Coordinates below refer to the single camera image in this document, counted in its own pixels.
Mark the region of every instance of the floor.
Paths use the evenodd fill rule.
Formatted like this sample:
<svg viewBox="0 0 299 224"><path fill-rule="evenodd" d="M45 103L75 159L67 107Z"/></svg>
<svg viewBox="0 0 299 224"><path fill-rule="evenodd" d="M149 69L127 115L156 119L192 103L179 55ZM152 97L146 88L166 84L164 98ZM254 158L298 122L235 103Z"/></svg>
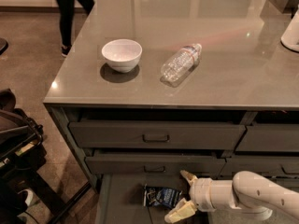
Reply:
<svg viewBox="0 0 299 224"><path fill-rule="evenodd" d="M73 39L86 16L77 13L74 19ZM11 88L17 97L17 107L44 126L46 164L38 173L64 201L68 201L87 181L64 139L43 106L43 99L59 71L64 58L60 52L58 13L0 12L0 37L5 38L8 49L0 56L0 89ZM69 211L60 223L94 223L99 195L90 189ZM36 196L28 208L40 224L47 223L52 214ZM26 214L28 224L35 222ZM236 217L225 211L209 216L210 223L261 223ZM274 213L262 223L292 224L288 218Z"/></svg>

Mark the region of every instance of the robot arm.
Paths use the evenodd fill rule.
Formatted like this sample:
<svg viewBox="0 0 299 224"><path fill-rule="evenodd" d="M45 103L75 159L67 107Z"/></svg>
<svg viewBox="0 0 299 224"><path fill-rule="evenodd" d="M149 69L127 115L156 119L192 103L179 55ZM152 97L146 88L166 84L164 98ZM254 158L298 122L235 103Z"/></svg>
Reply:
<svg viewBox="0 0 299 224"><path fill-rule="evenodd" d="M202 212L227 210L256 220L266 220L271 217L272 210L278 210L299 220L299 194L260 175L244 171L237 173L233 180L214 181L197 178L187 171L181 174L191 186L191 200L182 199L165 216L167 223L190 217L197 209Z"/></svg>

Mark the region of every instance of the countertop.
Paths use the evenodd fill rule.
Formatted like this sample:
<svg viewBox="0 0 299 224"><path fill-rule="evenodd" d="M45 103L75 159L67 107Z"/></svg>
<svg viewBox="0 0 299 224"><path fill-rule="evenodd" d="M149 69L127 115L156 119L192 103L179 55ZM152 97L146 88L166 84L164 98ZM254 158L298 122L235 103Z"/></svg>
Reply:
<svg viewBox="0 0 299 224"><path fill-rule="evenodd" d="M267 0L97 0L52 83L45 105L298 109L299 53L280 38L291 21ZM111 70L101 49L133 39L135 70ZM163 63L191 43L202 59L177 87Z"/></svg>

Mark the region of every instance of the white bowl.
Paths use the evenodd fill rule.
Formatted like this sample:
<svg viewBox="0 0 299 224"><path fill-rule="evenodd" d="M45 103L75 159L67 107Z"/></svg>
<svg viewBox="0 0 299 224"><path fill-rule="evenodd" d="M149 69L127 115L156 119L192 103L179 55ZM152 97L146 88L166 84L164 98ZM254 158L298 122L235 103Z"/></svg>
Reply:
<svg viewBox="0 0 299 224"><path fill-rule="evenodd" d="M138 65L141 53L140 44L128 39L110 41L102 48L107 64L122 73L127 73Z"/></svg>

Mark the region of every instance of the dark snack package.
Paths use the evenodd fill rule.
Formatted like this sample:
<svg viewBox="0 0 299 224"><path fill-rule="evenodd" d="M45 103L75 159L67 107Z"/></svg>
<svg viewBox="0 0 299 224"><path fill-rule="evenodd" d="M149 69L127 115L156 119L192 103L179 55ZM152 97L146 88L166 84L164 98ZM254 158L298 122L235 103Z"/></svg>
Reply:
<svg viewBox="0 0 299 224"><path fill-rule="evenodd" d="M180 199L180 190L165 187L144 187L144 206L163 205L169 209L176 207Z"/></svg>

